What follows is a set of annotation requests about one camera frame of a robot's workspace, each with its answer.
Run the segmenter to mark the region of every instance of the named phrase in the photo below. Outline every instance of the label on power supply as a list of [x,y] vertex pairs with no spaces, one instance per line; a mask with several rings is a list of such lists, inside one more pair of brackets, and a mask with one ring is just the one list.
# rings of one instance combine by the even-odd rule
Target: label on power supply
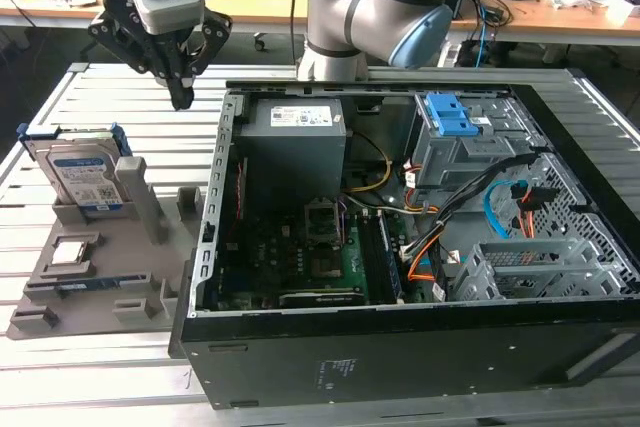
[[331,127],[331,107],[282,106],[271,108],[271,127]]
[[104,160],[56,159],[53,161],[60,181],[78,206],[89,210],[115,210],[122,198],[115,184],[105,178],[108,171]]

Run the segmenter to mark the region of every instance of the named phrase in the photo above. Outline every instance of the black cable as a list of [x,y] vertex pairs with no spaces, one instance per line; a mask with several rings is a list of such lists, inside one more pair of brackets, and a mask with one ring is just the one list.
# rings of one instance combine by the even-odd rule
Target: black cable
[[[15,0],[10,0],[10,1],[11,1],[11,3],[13,4],[13,6],[16,8],[16,10],[17,10],[18,12],[20,12],[20,15],[24,18],[24,20],[26,20],[27,22],[29,22],[29,24],[31,25],[31,27],[33,27],[34,29],[37,29],[37,28],[38,28],[38,26],[33,22],[33,20],[31,20],[31,19],[29,18],[29,16],[26,14],[26,12],[25,12],[24,10],[22,10],[22,9],[18,6],[18,4],[16,3],[16,1],[15,1]],[[66,55],[64,55],[64,53],[62,53],[62,51],[61,51],[60,49],[58,49],[58,47],[57,47],[55,44],[51,44],[51,45],[52,45],[52,46],[53,46],[53,48],[58,52],[58,55],[59,55],[60,57],[62,57],[62,59],[63,59],[67,64],[70,64],[70,63],[71,63],[71,61],[69,61],[69,59],[67,59],[67,56],[66,56]]]
[[[513,13],[511,12],[511,9],[509,8],[509,6],[507,4],[505,4],[502,0],[493,0],[494,2],[496,2],[498,4],[498,6],[500,8],[502,8],[502,10],[507,14],[506,17],[503,16],[503,18],[501,20],[499,20],[498,22],[494,22],[493,20],[491,20],[490,18],[487,18],[485,16],[485,23],[489,26],[489,27],[504,27],[505,25],[511,23],[513,21]],[[478,0],[478,5],[476,6],[477,9],[480,9],[480,7],[482,6],[483,2],[482,0]]]
[[296,12],[296,0],[291,0],[291,13],[289,15],[289,39],[291,40],[291,63],[296,66],[296,45],[293,34],[293,17]]
[[[473,179],[465,182],[449,196],[443,205],[440,206],[440,210],[434,218],[429,232],[411,242],[407,248],[407,253],[419,251],[435,235],[442,232],[444,226],[449,221],[453,213],[462,207],[469,199],[484,191],[500,172],[511,167],[531,164],[539,157],[539,155],[540,154],[538,152],[532,152],[530,154],[520,154],[515,157],[503,159],[489,166]],[[437,252],[437,249],[439,248],[439,243],[435,241],[429,248],[429,251],[435,249]]]
[[29,16],[24,12],[24,10],[22,10],[22,9],[18,6],[18,4],[16,3],[16,1],[15,1],[15,0],[10,0],[10,1],[11,1],[11,3],[13,4],[13,6],[16,8],[16,10],[17,10],[18,12],[20,12],[20,15],[22,15],[22,17],[24,17],[24,20],[26,20],[27,22],[29,22],[29,24],[31,25],[31,27],[36,28],[36,27],[37,27],[37,26],[36,26],[36,24],[34,24],[34,23],[33,23],[33,21],[29,18]]

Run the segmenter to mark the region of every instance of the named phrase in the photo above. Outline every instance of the small component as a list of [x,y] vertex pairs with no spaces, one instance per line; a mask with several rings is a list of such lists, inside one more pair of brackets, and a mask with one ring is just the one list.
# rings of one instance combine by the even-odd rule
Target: small component
[[549,187],[531,187],[531,190],[526,196],[527,201],[522,202],[522,199],[517,201],[518,208],[522,212],[540,210],[542,204],[553,202],[559,192],[558,189]]
[[338,247],[329,245],[309,249],[311,277],[315,279],[339,279],[342,277],[342,255]]
[[60,242],[53,251],[51,263],[53,265],[78,264],[82,262],[86,249],[86,242]]
[[335,202],[316,199],[305,205],[304,225],[307,242],[340,244],[340,216]]

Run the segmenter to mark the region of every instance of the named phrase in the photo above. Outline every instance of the wooden desk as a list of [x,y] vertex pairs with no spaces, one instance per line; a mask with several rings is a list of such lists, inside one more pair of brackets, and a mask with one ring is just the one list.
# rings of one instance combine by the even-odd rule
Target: wooden desk
[[[14,0],[37,27],[86,29],[102,11],[102,0],[90,7],[60,7],[51,0]],[[284,33],[289,31],[291,0],[207,0],[209,9],[233,18],[234,32]],[[296,0],[294,24],[306,29],[307,0]],[[0,25],[29,27],[11,0],[0,0]]]
[[[49,0],[15,0],[39,27],[86,28],[100,11],[100,5],[87,8],[57,7]],[[234,32],[288,32],[291,0],[207,0],[207,6],[230,15]],[[498,31],[498,40],[544,44],[640,45],[640,18],[628,19],[619,27],[605,18],[605,8],[594,5],[554,10],[544,0],[506,1],[514,20]],[[473,6],[463,1],[462,18],[453,22],[449,44],[442,59],[459,49],[476,26]],[[297,32],[306,29],[307,0],[296,1],[294,18]],[[0,0],[0,25],[29,26],[9,0]]]
[[[495,5],[492,0],[483,0]],[[505,0],[513,21],[498,30],[496,39],[505,42],[541,44],[589,44],[640,46],[640,18],[630,18],[622,26],[607,20],[606,7],[593,4],[592,10],[574,7],[555,10],[545,0]],[[460,43],[476,27],[473,4],[463,0],[461,19],[453,22],[439,66],[450,67]]]

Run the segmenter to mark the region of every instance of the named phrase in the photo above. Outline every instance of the aluminum extrusion table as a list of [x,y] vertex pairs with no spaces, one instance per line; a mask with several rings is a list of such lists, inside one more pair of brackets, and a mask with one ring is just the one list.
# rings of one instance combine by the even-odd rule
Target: aluminum extrusion table
[[[640,135],[586,79],[551,70],[371,72],[374,80],[532,85],[640,214]],[[286,66],[211,67],[196,81],[192,108],[174,112],[168,91],[150,74],[76,64],[33,122],[119,122],[147,161],[147,181],[158,195],[173,195],[179,185],[206,186],[225,81],[292,76]],[[640,356],[578,389],[214,412],[187,361],[168,357],[168,332],[13,342],[3,332],[54,221],[53,200],[45,176],[16,145],[0,166],[0,425],[601,426],[614,418],[615,425],[640,424]]]

